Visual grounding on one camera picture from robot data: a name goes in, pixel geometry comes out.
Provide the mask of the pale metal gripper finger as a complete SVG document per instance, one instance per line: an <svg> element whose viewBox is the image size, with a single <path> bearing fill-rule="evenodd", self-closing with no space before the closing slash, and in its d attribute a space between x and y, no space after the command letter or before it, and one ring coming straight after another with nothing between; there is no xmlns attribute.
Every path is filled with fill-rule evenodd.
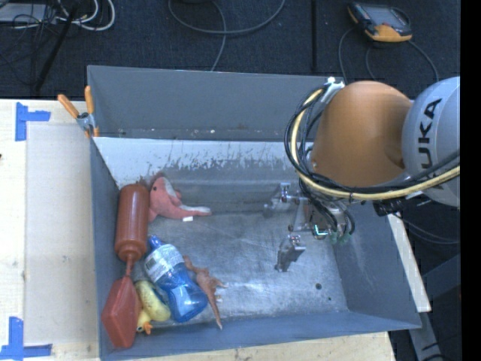
<svg viewBox="0 0 481 361"><path fill-rule="evenodd" d="M268 202L264 204L262 215L272 217L290 211L300 203L300 196L301 191L298 185L291 182L280 182Z"/></svg>
<svg viewBox="0 0 481 361"><path fill-rule="evenodd" d="M288 234L280 243L274 268L278 272L287 272L291 263L296 262L305 250L300 235Z"/></svg>

